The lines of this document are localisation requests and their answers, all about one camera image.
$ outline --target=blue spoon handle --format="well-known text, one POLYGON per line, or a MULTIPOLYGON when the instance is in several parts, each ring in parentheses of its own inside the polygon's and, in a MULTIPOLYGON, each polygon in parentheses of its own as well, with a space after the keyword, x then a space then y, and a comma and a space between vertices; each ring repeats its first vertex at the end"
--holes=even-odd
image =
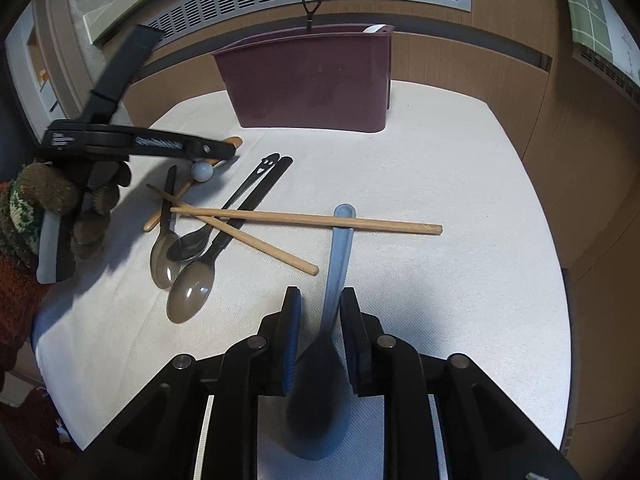
MULTIPOLYGON (((351 204, 340 204, 335 208, 334 216, 355 218, 356 210, 351 204)), ((340 298, 340 292, 344 288, 344 280, 347 277, 352 240, 352 228, 334 227, 331 239, 331 255, 329 256, 329 272, 324 290, 320 334, 331 333, 334 328, 335 316, 338 312, 338 298, 340 298)))

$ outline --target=white tablecloth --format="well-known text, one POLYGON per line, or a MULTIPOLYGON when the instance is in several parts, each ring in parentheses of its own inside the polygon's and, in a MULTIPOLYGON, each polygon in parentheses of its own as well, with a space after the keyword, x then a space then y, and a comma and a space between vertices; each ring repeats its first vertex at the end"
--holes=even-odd
MULTIPOLYGON (((570 332, 556 251, 518 156, 483 102, 393 82, 386 129, 377 134, 243 129, 226 92, 193 98, 156 128, 244 139, 239 159, 192 189, 187 202, 220 206, 272 152, 293 165, 262 210, 359 216, 444 226, 442 236, 356 232, 346 285, 363 312, 424 354, 468 354, 558 447, 570 382, 570 332)), ((113 213, 104 252, 47 296, 36 320, 36 357, 72 437, 87 446, 156 372, 181 352, 220 354, 302 292, 300 351, 318 328, 331 230, 246 224, 244 230, 316 263, 311 277, 233 241, 216 265, 214 290, 190 321, 165 312, 167 292, 149 275, 157 231, 142 224, 158 206, 173 161, 133 157, 132 186, 113 213)), ((186 174, 189 164, 180 167, 186 174)), ((183 234, 198 226, 179 219, 183 234)), ((272 399, 260 403, 258 476, 372 479, 382 476, 382 398, 352 400, 345 442, 307 462, 279 444, 272 399)))

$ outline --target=wooden stick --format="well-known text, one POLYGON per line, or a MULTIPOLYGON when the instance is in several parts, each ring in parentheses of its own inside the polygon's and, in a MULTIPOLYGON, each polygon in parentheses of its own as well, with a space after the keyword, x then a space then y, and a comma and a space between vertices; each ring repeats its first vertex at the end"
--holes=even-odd
MULTIPOLYGON (((236 147, 236 150, 240 146, 242 146, 242 139, 240 137, 227 137, 222 142, 226 142, 227 144, 234 145, 236 147)), ((220 160, 217 158, 206 158, 205 160, 208 160, 212 166, 215 166, 217 163, 220 162, 220 160)), ((190 178, 189 180, 187 180, 187 182, 185 182, 178 188, 178 191, 174 193, 174 196, 177 198, 181 198, 188 190, 190 190, 191 186, 193 186, 193 184, 195 183, 196 183, 195 179, 190 178)), ((148 233, 158 225, 158 222, 160 221, 160 212, 161 211, 158 209, 155 213, 153 213, 149 217, 149 220, 147 220, 146 223, 142 226, 142 230, 145 233, 148 233)))
POLYGON ((270 222, 274 224, 295 224, 324 227, 352 227, 367 231, 387 231, 417 235, 440 235, 442 226, 418 224, 393 220, 373 220, 367 218, 337 218, 335 216, 301 215, 296 213, 272 213, 267 211, 240 211, 235 209, 208 209, 198 207, 172 207, 173 213, 190 216, 215 216, 217 218, 243 218, 250 222, 270 222))
MULTIPOLYGON (((156 186, 152 186, 151 184, 147 184, 146 186, 149 189, 155 191, 162 198, 170 200, 171 202, 173 202, 176 205, 179 205, 180 207, 188 206, 188 204, 184 203, 182 200, 178 200, 175 196, 165 193, 161 189, 158 189, 156 186)), ((258 249, 259 251, 262 251, 263 253, 268 254, 269 256, 273 256, 274 258, 280 260, 281 262, 287 265, 290 265, 292 267, 295 267, 296 269, 302 270, 307 274, 311 274, 312 276, 315 276, 319 272, 318 267, 315 266, 314 264, 311 264, 303 260, 302 258, 294 256, 293 254, 287 253, 287 251, 283 251, 282 249, 274 247, 268 244, 267 242, 260 240, 259 238, 256 238, 255 236, 251 236, 241 231, 240 229, 231 227, 229 224, 226 224, 223 221, 218 220, 217 218, 213 218, 210 216, 196 216, 196 218, 199 218, 203 222, 206 222, 207 224, 215 227, 216 229, 219 229, 220 231, 225 232, 226 234, 232 236, 236 240, 240 240, 242 243, 245 243, 253 247, 254 249, 258 249)))

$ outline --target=blue spoon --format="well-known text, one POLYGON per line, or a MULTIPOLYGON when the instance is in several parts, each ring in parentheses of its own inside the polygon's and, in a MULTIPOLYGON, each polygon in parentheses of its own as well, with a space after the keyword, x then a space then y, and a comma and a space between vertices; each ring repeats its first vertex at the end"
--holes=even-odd
MULTIPOLYGON (((334 216, 355 218, 356 211, 350 204, 341 204, 334 216)), ((320 331, 298 358, 285 399, 284 443, 290 452, 307 460, 329 456, 349 427, 351 387, 331 335, 352 240, 353 229, 334 227, 320 331)))

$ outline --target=maroon storage box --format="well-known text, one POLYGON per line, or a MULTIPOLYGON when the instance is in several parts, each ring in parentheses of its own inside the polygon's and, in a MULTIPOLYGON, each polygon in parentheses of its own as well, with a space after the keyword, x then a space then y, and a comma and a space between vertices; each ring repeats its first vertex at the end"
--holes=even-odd
POLYGON ((240 125, 379 132, 391 83, 384 25, 319 25, 258 34, 213 53, 240 125))

